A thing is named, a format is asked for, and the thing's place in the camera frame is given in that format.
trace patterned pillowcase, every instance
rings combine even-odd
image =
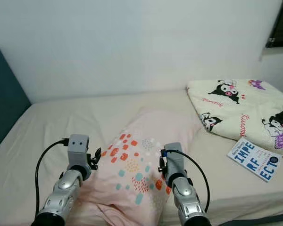
[[[171,189],[158,172],[160,150],[180,142],[188,150],[199,120],[143,110],[105,150],[99,169],[83,184],[83,199],[115,207],[109,223],[157,225]]]

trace white bed sheet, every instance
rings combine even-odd
[[[42,151],[72,133],[91,137],[90,149],[107,145],[141,107],[169,109],[195,116],[184,90],[127,96],[80,98],[32,105],[0,145],[0,225],[30,225],[34,216],[34,170]],[[232,219],[260,218],[283,213],[283,160],[266,183],[226,157],[235,141],[201,129],[190,155],[201,165],[211,189],[209,218],[213,225]],[[185,164],[205,205],[201,174]],[[67,148],[57,146],[43,159],[39,171],[41,205],[67,167]],[[99,211],[76,203],[68,225],[107,225]],[[179,225],[170,196],[160,225]]]

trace white wall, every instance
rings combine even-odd
[[[0,0],[0,48],[33,102],[258,78],[281,0]]]

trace black cable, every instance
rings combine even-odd
[[[38,160],[38,163],[37,163],[37,166],[36,166],[36,171],[35,171],[35,174],[34,174],[34,183],[35,183],[35,188],[36,188],[36,212],[35,212],[34,218],[36,218],[37,214],[39,213],[40,194],[39,194],[38,174],[39,174],[39,166],[40,166],[40,163],[42,161],[42,158],[53,146],[55,146],[57,144],[63,144],[64,146],[68,146],[68,142],[69,142],[69,139],[64,138],[62,140],[59,140],[59,141],[51,144],[48,148],[45,149],[45,151],[41,154],[41,156]]]
[[[188,156],[187,154],[185,154],[185,153],[183,153],[183,152],[180,152],[180,151],[178,151],[178,150],[165,150],[165,153],[167,153],[167,152],[170,152],[170,153],[171,153],[171,152],[175,152],[175,153],[181,154],[181,155],[183,155],[184,157],[188,158],[191,162],[193,162],[195,166],[197,166],[197,168],[199,169],[199,171],[201,172],[201,174],[202,174],[202,176],[203,176],[203,178],[204,178],[204,181],[205,181],[206,187],[207,187],[208,199],[207,199],[206,207],[205,207],[205,209],[204,209],[204,211],[207,212],[207,211],[208,211],[208,206],[209,206],[209,200],[210,200],[210,192],[209,192],[208,180],[207,180],[207,177],[206,177],[206,175],[204,174],[202,168],[198,165],[198,163],[197,163],[194,159],[192,159],[190,156]]]

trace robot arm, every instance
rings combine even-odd
[[[183,156],[175,152],[166,152],[167,150],[182,152],[182,149],[180,143],[165,145],[158,169],[163,173],[167,186],[172,188],[181,225],[210,226],[211,224],[201,207],[193,183],[190,178],[187,178],[186,171],[184,170]]]
[[[89,137],[73,134],[68,144],[69,165],[53,187],[53,192],[47,198],[44,207],[36,215],[32,226],[64,226],[67,216],[79,196],[83,180],[91,175],[91,170],[97,170],[100,160],[100,148],[95,157],[87,154]]]

